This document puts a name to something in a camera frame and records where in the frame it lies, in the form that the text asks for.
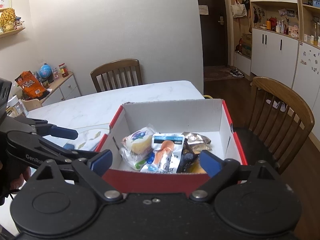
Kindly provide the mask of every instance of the framed picture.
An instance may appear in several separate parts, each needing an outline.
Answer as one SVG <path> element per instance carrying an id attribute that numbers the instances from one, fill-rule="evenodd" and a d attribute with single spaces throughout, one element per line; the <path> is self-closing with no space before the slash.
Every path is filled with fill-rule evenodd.
<path id="1" fill-rule="evenodd" d="M 7 8 L 11 8 L 11 0 L 0 0 L 0 12 Z"/>

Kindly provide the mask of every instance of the photo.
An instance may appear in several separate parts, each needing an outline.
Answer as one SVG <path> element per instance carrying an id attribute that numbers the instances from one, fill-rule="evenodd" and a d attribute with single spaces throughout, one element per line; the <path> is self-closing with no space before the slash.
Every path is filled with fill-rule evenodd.
<path id="1" fill-rule="evenodd" d="M 282 10 L 279 10 L 279 14 L 280 16 L 286 16 L 287 15 L 287 9 L 282 9 Z"/>
<path id="2" fill-rule="evenodd" d="M 7 8 L 11 8 L 11 0 L 0 0 L 0 12 Z"/>
<path id="3" fill-rule="evenodd" d="M 295 18 L 296 14 L 295 14 L 294 10 L 287 9 L 287 16 Z"/>

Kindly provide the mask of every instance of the globe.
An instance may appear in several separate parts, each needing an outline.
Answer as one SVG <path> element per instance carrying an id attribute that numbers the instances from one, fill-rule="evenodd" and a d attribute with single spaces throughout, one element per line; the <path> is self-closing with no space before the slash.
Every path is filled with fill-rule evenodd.
<path id="1" fill-rule="evenodd" d="M 52 74 L 52 70 L 49 65 L 44 64 L 39 71 L 39 74 L 42 78 L 47 78 Z"/>

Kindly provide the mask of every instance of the door handle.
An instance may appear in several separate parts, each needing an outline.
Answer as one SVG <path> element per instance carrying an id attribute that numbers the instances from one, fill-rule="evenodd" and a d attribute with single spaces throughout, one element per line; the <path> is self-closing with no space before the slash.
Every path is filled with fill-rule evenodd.
<path id="1" fill-rule="evenodd" d="M 223 16 L 220 16 L 220 20 L 218 21 L 218 23 L 220 23 L 221 25 L 223 25 L 223 24 L 224 24 Z"/>

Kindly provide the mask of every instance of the metal screw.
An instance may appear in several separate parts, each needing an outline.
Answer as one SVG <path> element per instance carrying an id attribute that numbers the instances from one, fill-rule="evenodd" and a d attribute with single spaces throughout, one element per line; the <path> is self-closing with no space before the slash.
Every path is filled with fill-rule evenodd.
<path id="1" fill-rule="evenodd" d="M 208 193 L 202 189 L 195 190 L 191 194 L 193 195 L 193 197 L 198 198 L 198 199 L 205 198 L 208 195 Z"/>
<path id="2" fill-rule="evenodd" d="M 153 203 L 159 203 L 160 201 L 161 201 L 161 200 L 160 200 L 159 198 L 153 198 L 153 199 L 152 199 L 152 202 L 153 202 Z"/>
<path id="3" fill-rule="evenodd" d="M 144 201 L 142 201 L 143 204 L 146 204 L 146 205 L 151 205 L 152 204 L 152 201 L 149 200 L 149 199 L 145 199 Z"/>
<path id="4" fill-rule="evenodd" d="M 104 196 L 108 199 L 115 199 L 118 198 L 121 193 L 117 190 L 108 190 L 104 193 Z"/>

